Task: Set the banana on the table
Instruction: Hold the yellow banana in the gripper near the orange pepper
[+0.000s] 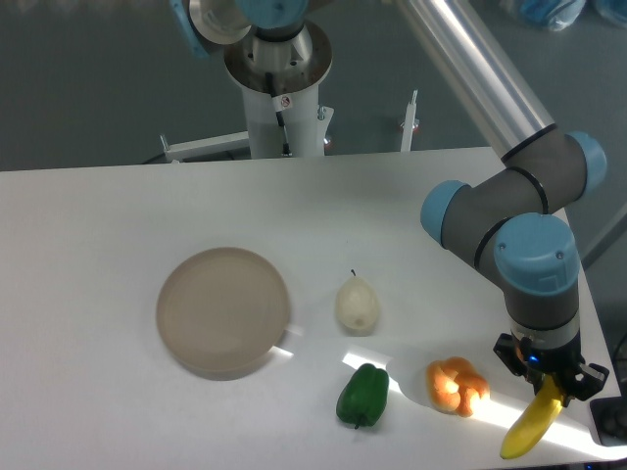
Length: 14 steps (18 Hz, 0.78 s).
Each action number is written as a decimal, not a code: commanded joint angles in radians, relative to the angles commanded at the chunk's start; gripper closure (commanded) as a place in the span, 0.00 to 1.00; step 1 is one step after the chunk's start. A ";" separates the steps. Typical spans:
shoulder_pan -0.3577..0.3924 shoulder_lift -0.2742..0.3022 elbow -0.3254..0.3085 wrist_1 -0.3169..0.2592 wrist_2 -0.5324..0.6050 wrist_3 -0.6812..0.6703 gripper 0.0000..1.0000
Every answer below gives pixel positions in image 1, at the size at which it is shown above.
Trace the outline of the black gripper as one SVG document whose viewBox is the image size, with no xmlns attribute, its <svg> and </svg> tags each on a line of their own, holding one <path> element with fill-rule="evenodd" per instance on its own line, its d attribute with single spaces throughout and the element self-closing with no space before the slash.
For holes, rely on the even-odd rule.
<svg viewBox="0 0 627 470">
<path fill-rule="evenodd" d="M 579 333 L 557 348 L 540 348 L 527 337 L 517 339 L 502 333 L 493 352 L 510 374 L 525 381 L 529 381 L 531 370 L 560 375 L 565 407 L 574 400 L 586 401 L 601 392 L 609 375 L 609 370 L 599 364 L 582 362 Z"/>
</svg>

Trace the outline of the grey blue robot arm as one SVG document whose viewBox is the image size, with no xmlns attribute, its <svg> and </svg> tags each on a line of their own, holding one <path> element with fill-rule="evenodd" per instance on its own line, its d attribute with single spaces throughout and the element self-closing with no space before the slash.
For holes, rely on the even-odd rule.
<svg viewBox="0 0 627 470">
<path fill-rule="evenodd" d="M 245 103 L 255 159 L 320 157 L 330 112 L 317 100 L 332 63 L 325 33 L 307 20 L 315 1 L 173 1 L 189 48 L 219 50 Z M 503 292 L 510 330 L 496 355 L 535 387 L 553 380 L 564 401 L 588 400 L 606 368 L 581 353 L 580 260 L 556 213 L 606 172 L 600 144 L 565 133 L 466 1 L 402 1 L 399 9 L 504 169 L 478 186 L 437 185 L 423 229 Z"/>
</svg>

